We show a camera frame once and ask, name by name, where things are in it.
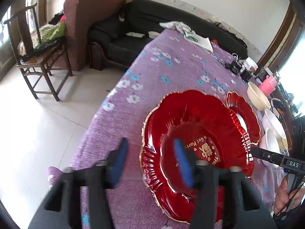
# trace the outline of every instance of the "black sofa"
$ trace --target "black sofa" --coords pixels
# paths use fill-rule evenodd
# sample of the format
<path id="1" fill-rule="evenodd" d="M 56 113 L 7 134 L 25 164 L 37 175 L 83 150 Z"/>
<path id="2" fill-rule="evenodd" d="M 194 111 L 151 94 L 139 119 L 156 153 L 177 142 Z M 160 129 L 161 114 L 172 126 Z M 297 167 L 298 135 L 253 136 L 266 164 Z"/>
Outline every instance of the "black sofa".
<path id="1" fill-rule="evenodd" d="M 224 50 L 247 58 L 247 45 L 234 34 L 183 10 L 150 0 L 133 0 L 123 6 L 119 15 L 94 23 L 88 31 L 91 67 L 102 69 L 109 64 L 128 68 L 152 39 L 148 31 L 161 33 L 159 22 L 181 21 L 196 34 L 216 39 Z M 144 33 L 143 38 L 126 36 L 128 32 Z"/>

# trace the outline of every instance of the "window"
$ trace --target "window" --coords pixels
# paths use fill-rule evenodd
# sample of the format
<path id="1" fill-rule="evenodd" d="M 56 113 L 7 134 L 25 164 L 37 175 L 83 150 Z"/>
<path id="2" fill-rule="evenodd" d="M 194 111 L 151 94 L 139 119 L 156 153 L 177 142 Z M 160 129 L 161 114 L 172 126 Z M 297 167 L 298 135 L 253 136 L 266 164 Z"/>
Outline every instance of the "window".
<path id="1" fill-rule="evenodd" d="M 9 9 L 4 14 L 2 20 L 0 21 L 0 46 L 9 38 L 7 25 L 4 25 L 3 22 L 5 22 L 10 17 L 11 17 L 11 7 L 9 7 Z"/>
<path id="2" fill-rule="evenodd" d="M 285 65 L 280 69 L 281 84 L 288 93 L 294 95 L 293 103 L 299 113 L 305 114 L 305 32 L 301 35 L 298 44 L 288 58 Z"/>
<path id="3" fill-rule="evenodd" d="M 37 0 L 25 0 L 25 6 L 32 6 L 37 2 Z M 28 10 L 26 12 L 26 18 L 27 23 L 29 25 L 30 32 L 33 32 L 35 30 L 35 19 L 32 9 Z"/>

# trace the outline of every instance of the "wooden chair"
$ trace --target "wooden chair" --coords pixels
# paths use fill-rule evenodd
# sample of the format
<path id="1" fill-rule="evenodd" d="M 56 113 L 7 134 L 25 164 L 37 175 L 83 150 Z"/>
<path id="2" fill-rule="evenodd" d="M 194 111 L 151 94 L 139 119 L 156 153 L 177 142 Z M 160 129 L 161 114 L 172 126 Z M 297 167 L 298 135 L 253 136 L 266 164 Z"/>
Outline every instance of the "wooden chair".
<path id="1" fill-rule="evenodd" d="M 25 79 L 25 82 L 28 85 L 28 87 L 30 88 L 35 99 L 38 99 L 36 94 L 51 94 L 54 96 L 56 101 L 59 101 L 58 93 L 60 92 L 61 88 L 63 87 L 68 76 L 72 76 L 72 70 L 71 70 L 71 66 L 70 66 L 70 61 L 69 61 L 68 51 L 67 51 L 67 44 L 66 44 L 65 39 L 61 40 L 57 45 L 48 49 L 44 53 L 42 53 L 38 56 L 31 57 L 29 60 L 27 60 L 25 62 L 21 60 L 21 57 L 19 56 L 18 50 L 13 41 L 13 35 L 12 35 L 12 31 L 11 31 L 10 22 L 13 19 L 17 18 L 19 34 L 21 36 L 21 39 L 23 40 L 26 54 L 29 54 L 31 51 L 34 50 L 33 42 L 31 39 L 31 34 L 30 34 L 30 29 L 29 29 L 29 26 L 26 21 L 26 11 L 29 9 L 32 9 L 34 19 L 35 19 L 35 26 L 36 26 L 38 41 L 39 41 L 39 44 L 42 43 L 41 37 L 40 37 L 40 32 L 38 30 L 39 27 L 38 27 L 37 16 L 36 16 L 36 11 L 35 11 L 36 5 L 37 5 L 37 3 L 34 4 L 33 6 L 28 6 L 28 7 L 21 9 L 20 11 L 15 13 L 13 16 L 11 16 L 10 19 L 5 21 L 4 24 L 7 24 L 7 29 L 8 29 L 11 45 L 12 45 L 12 50 L 13 50 L 13 53 L 14 53 L 14 56 L 15 56 L 15 59 L 17 62 L 17 67 L 20 68 L 20 71 Z M 54 63 L 61 56 L 63 56 L 65 58 L 67 67 L 66 68 L 52 68 Z M 35 70 L 36 67 L 40 67 L 41 72 L 36 71 Z M 68 73 L 63 78 L 63 80 L 60 83 L 60 85 L 58 86 L 57 90 L 54 89 L 53 84 L 49 78 L 49 75 L 52 76 L 51 70 L 68 70 Z M 29 75 L 40 76 L 33 86 L 31 85 L 31 83 L 27 77 Z M 41 79 L 42 76 L 45 77 L 45 81 L 47 82 L 47 84 L 50 88 L 50 91 L 35 91 L 34 90 L 35 86 L 37 85 L 37 83 L 39 82 L 39 80 Z"/>

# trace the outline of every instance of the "chair leg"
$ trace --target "chair leg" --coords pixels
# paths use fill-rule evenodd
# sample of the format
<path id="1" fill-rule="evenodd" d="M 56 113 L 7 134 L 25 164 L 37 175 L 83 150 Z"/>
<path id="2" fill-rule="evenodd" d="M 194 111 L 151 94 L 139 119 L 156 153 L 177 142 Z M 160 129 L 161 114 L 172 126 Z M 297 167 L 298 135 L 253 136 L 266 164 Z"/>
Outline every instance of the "chair leg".
<path id="1" fill-rule="evenodd" d="M 32 92 L 32 94 L 33 94 L 33 96 L 34 96 L 34 98 L 35 98 L 35 99 L 38 99 L 38 96 L 36 95 L 36 93 L 35 93 L 35 91 L 34 91 L 32 85 L 31 85 L 29 79 L 27 78 L 27 76 L 24 76 L 24 75 L 23 75 L 23 74 L 25 73 L 25 71 L 24 71 L 23 69 L 20 69 L 20 71 L 21 71 L 21 73 L 22 73 L 22 76 L 23 76 L 23 78 L 24 78 L 26 84 L 28 85 L 29 89 L 31 90 L 31 92 Z"/>
<path id="2" fill-rule="evenodd" d="M 71 65 L 70 65 L 70 60 L 69 60 L 69 55 L 68 55 L 67 44 L 64 44 L 64 48 L 65 48 L 64 58 L 65 58 L 65 62 L 66 62 L 66 66 L 67 66 L 68 72 L 69 72 L 69 76 L 73 76 L 72 70 L 71 70 Z"/>
<path id="3" fill-rule="evenodd" d="M 47 82 L 47 84 L 50 88 L 50 91 L 52 92 L 55 100 L 58 102 L 59 101 L 58 95 L 57 95 L 57 93 L 56 93 L 56 91 L 53 87 L 53 84 L 52 84 L 49 76 L 48 76 L 47 70 L 45 69 L 45 65 L 43 65 L 43 64 L 41 65 L 41 71 L 42 71 L 43 76 L 45 77 L 45 81 Z"/>
<path id="4" fill-rule="evenodd" d="M 48 67 L 49 67 L 48 62 L 46 62 L 46 63 L 45 63 L 45 65 L 46 65 L 46 68 L 48 68 Z M 50 77 L 51 77 L 51 76 L 53 76 L 50 70 L 48 71 L 48 73 L 49 73 Z"/>

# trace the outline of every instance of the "cable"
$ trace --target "cable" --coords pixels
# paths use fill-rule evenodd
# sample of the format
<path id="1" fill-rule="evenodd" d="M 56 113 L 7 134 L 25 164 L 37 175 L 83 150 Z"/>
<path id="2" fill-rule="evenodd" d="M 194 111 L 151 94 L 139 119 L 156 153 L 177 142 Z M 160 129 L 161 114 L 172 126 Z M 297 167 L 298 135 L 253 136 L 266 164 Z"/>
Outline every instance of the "cable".
<path id="1" fill-rule="evenodd" d="M 287 204 L 290 204 L 290 203 L 291 203 L 291 201 L 293 200 L 293 198 L 295 197 L 295 195 L 296 195 L 296 194 L 298 193 L 298 191 L 303 187 L 304 183 L 305 183 L 305 181 L 302 182 L 302 184 L 297 188 L 297 191 L 295 192 L 295 194 L 293 195 L 293 197 L 291 197 L 291 199 L 287 202 Z M 278 215 L 284 210 L 284 208 L 287 208 L 287 204 L 279 211 L 279 213 L 278 213 L 276 216 L 278 216 Z"/>

